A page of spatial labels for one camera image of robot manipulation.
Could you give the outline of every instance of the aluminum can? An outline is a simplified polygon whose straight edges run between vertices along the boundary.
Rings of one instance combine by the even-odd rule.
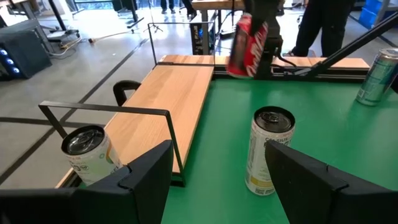
[[[256,74],[253,70],[257,71],[258,63],[264,50],[264,43],[267,37],[267,23],[264,22],[253,37],[249,35],[251,25],[252,16],[248,13],[244,13],[236,24],[235,38],[226,68],[227,73],[236,78],[252,79]]]
[[[90,125],[74,130],[62,141],[61,149],[86,185],[122,167],[109,136],[99,126]]]
[[[382,49],[374,59],[356,100],[375,106],[391,86],[398,74],[398,49]]]
[[[275,192],[265,157],[266,142],[274,140],[289,146],[294,129],[293,114],[283,108],[266,106],[254,113],[245,178],[251,192],[261,196]]]
[[[249,77],[254,77],[257,73],[264,51],[264,44],[267,40],[267,34],[268,25],[266,22],[262,22],[259,30],[253,36],[249,36],[248,46],[244,55],[244,67]]]

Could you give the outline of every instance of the green tabletop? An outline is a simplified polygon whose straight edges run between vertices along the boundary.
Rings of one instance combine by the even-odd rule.
[[[356,102],[359,85],[215,80],[192,142],[185,188],[171,187],[162,223],[288,223],[277,194],[244,183],[251,119],[263,106],[293,113],[292,148],[398,190],[398,95],[376,107]]]

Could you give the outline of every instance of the person's leg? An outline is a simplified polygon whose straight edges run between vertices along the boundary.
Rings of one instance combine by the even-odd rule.
[[[184,4],[185,8],[187,8],[187,14],[193,14],[195,10],[192,7],[192,3],[190,0],[182,0],[182,3]]]
[[[162,7],[162,13],[166,13],[166,10],[167,10],[166,0],[160,0],[160,6]]]
[[[355,0],[326,0],[322,19],[322,57],[329,57],[343,45],[345,27]]]
[[[322,26],[323,0],[310,0],[298,30],[296,46],[292,49],[294,56],[306,57],[308,50],[317,38]]]
[[[169,8],[174,10],[174,0],[169,0]]]

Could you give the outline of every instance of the can lid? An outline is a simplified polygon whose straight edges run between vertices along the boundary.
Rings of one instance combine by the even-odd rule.
[[[398,49],[397,48],[381,49],[380,53],[387,55],[388,57],[398,58]]]
[[[257,125],[272,133],[284,133],[294,127],[295,119],[291,112],[277,107],[265,106],[254,113]]]
[[[80,155],[95,149],[104,139],[101,127],[87,126],[70,133],[62,142],[62,151],[68,155]]]

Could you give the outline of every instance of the wooden board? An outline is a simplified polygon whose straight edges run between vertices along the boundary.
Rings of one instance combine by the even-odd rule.
[[[284,57],[284,58],[286,60],[294,63],[298,67],[311,67],[312,66],[311,62],[309,61],[309,58],[307,58],[307,57]],[[281,61],[279,58],[275,58],[273,63],[276,65],[283,66],[283,67],[293,67],[293,65],[286,63],[284,61]]]
[[[160,62],[187,63],[187,64],[214,64],[211,55],[164,55]]]
[[[288,61],[293,62],[300,67],[311,67],[325,58],[306,58],[306,57],[284,57]],[[216,56],[216,65],[226,65],[228,63],[228,56]],[[202,63],[209,64],[213,61],[211,55],[165,55],[160,60],[161,62],[175,62],[175,63]],[[291,67],[292,65],[283,62],[279,59],[274,60],[274,64]],[[361,58],[344,58],[336,63],[334,68],[369,68],[369,65]]]
[[[124,104],[170,111],[183,164],[187,161],[212,73],[213,67],[158,65]],[[105,130],[123,164],[171,139],[163,116],[116,113]],[[179,173],[175,157],[173,172]]]
[[[192,7],[196,10],[231,9],[232,0],[193,0]],[[235,1],[235,9],[244,9],[241,0]]]
[[[326,58],[309,58],[312,65]],[[369,65],[361,58],[344,58],[335,63],[332,68],[369,68]]]

